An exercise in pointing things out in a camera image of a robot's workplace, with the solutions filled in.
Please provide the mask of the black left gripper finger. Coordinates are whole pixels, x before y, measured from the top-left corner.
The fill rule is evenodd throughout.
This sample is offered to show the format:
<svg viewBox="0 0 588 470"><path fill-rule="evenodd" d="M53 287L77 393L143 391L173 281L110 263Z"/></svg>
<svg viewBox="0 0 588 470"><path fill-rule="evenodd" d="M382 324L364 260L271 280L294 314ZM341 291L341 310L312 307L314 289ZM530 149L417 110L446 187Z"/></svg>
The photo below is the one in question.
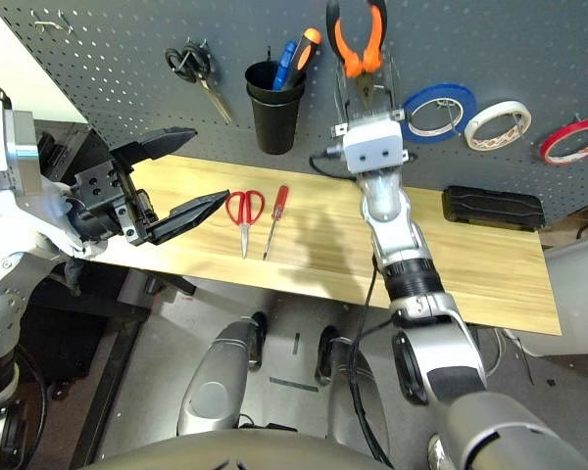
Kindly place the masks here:
<svg viewBox="0 0 588 470"><path fill-rule="evenodd" d="M229 190L223 190L194 198L173 208L168 217L146 226L145 241L158 246L196 228L214 214L229 195Z"/></svg>
<svg viewBox="0 0 588 470"><path fill-rule="evenodd" d="M197 135L198 132L194 128L160 128L113 149L110 154L126 170L130 170L140 162L157 160L173 154Z"/></svg>

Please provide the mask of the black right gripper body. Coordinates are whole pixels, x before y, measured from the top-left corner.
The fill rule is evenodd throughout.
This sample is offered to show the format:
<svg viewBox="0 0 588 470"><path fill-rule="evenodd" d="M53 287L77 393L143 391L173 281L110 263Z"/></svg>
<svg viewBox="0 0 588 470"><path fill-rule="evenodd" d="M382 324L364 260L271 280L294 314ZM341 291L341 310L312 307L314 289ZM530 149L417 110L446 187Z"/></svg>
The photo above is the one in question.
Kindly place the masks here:
<svg viewBox="0 0 588 470"><path fill-rule="evenodd" d="M335 124L331 127L331 136L332 137L342 137L344 136L350 129L373 123L378 121L385 121L385 120L394 120L394 121L401 121L405 119L405 110L404 109L397 109L392 110L390 112L384 113L376 113L369 116L363 117L355 117L352 119L347 119L342 123Z"/></svg>

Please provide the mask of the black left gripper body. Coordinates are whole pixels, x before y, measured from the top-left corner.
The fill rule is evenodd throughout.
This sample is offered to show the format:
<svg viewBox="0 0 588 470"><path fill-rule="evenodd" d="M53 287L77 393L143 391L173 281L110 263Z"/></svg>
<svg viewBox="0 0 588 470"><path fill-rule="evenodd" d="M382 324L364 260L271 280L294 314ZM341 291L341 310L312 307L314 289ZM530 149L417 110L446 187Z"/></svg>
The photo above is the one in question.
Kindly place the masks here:
<svg viewBox="0 0 588 470"><path fill-rule="evenodd" d="M106 160L74 176L70 223L83 242L107 241L116 235L135 246L149 240L147 194L135 188L131 173L130 165Z"/></svg>

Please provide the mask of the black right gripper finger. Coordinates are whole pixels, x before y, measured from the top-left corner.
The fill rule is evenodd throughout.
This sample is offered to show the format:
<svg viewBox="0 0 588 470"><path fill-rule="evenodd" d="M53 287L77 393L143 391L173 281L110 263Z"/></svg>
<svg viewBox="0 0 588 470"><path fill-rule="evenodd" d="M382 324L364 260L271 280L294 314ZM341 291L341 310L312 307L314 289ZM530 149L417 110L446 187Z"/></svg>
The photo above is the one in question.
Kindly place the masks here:
<svg viewBox="0 0 588 470"><path fill-rule="evenodd" d="M335 69L334 101L340 123L348 123L349 94L347 78L341 68Z"/></svg>
<svg viewBox="0 0 588 470"><path fill-rule="evenodd" d="M389 100L388 111L399 116L402 112L402 98L399 93L400 74L389 51L382 52L384 93Z"/></svg>

